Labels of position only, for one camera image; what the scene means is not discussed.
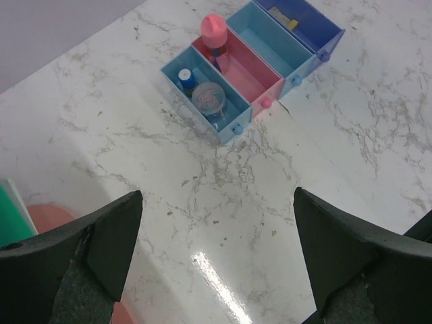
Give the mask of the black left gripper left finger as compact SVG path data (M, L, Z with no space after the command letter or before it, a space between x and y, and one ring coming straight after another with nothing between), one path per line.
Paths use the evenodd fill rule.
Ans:
M110 323L142 217L141 191L1 247L2 323Z

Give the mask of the clear small measuring cup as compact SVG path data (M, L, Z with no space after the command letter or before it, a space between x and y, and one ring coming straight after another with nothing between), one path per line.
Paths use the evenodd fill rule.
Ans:
M215 82L199 84L192 93L192 104L204 116L221 115L226 105L223 88Z

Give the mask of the pink capped clear bottle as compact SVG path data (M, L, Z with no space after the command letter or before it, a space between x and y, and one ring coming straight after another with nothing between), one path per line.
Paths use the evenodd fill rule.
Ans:
M230 56L227 47L228 29L226 21L215 13L205 16L200 25L205 56L222 74L228 72Z

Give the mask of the white eraser stick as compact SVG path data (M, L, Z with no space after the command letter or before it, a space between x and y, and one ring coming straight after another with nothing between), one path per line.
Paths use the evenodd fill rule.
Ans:
M291 22L291 19L282 13L277 7L273 6L269 9L269 13L272 14L276 19L280 20L284 24Z

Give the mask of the small yellow eraser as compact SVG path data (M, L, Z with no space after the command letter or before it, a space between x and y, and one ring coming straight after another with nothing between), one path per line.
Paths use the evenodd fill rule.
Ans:
M295 31L298 27L298 20L290 20L288 23L288 29L291 31Z

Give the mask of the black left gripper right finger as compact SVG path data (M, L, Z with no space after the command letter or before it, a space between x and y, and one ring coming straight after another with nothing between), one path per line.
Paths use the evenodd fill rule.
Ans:
M294 215L316 310L306 323L430 323L431 214L396 234L298 187Z

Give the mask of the blue glue stick grey cap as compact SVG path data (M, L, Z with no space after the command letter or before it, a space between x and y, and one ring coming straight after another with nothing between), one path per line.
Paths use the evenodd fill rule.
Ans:
M178 80L182 85L185 95L189 98L197 87L197 82L192 71L188 68L183 68L178 72Z

